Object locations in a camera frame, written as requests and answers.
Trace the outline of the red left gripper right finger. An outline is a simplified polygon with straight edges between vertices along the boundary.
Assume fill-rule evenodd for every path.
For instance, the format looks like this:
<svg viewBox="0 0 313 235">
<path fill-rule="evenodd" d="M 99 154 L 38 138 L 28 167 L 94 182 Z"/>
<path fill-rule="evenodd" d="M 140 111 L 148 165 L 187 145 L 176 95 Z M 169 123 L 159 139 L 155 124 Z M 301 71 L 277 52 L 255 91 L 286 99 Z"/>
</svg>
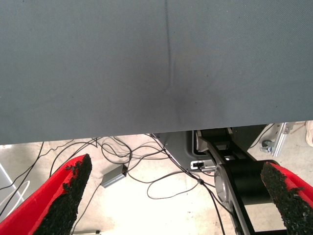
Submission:
<svg viewBox="0 0 313 235">
<path fill-rule="evenodd" d="M 313 233 L 313 187 L 290 170 L 266 162 L 261 179 L 289 235 Z"/>
</svg>

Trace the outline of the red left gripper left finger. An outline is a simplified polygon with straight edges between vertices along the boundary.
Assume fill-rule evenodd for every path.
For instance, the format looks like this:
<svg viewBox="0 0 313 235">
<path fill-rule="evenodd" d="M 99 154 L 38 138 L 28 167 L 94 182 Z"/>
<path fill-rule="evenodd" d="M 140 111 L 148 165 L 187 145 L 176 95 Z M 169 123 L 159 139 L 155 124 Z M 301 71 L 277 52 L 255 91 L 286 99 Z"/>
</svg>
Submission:
<svg viewBox="0 0 313 235">
<path fill-rule="evenodd" d="M 66 162 L 0 224 L 2 235 L 68 235 L 92 170 L 89 154 Z"/>
</svg>

